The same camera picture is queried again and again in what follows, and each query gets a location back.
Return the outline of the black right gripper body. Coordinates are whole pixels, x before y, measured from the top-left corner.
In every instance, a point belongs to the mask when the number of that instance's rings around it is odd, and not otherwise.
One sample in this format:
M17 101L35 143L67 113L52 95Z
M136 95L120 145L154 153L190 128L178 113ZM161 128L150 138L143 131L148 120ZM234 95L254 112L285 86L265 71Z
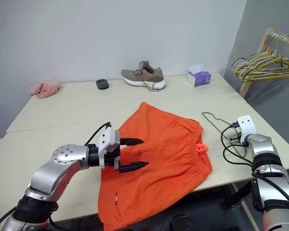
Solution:
M241 142L242 130L239 128L234 128L234 131L235 131L235 133L234 133L234 135L232 135L230 137L230 141L232 143L239 144L239 145L243 146L243 144Z

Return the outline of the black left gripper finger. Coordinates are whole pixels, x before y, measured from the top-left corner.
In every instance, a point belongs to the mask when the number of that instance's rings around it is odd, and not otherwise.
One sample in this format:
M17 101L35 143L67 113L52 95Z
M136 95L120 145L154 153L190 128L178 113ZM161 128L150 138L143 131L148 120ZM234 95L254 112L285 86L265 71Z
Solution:
M148 164L149 164L148 162L140 161L140 162L131 162L128 165L122 165L118 157L115 157L114 159L114 169L119 173L136 171L138 169L147 166Z
M144 143L143 140L137 138L121 138L120 145L135 146Z

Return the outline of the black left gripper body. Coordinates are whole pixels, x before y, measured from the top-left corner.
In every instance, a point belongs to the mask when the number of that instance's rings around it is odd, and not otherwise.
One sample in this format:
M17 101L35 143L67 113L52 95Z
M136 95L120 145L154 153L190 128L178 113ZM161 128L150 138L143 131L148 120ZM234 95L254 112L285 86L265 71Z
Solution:
M105 155L105 166L121 169L120 163L120 146L114 149L113 152L107 152Z

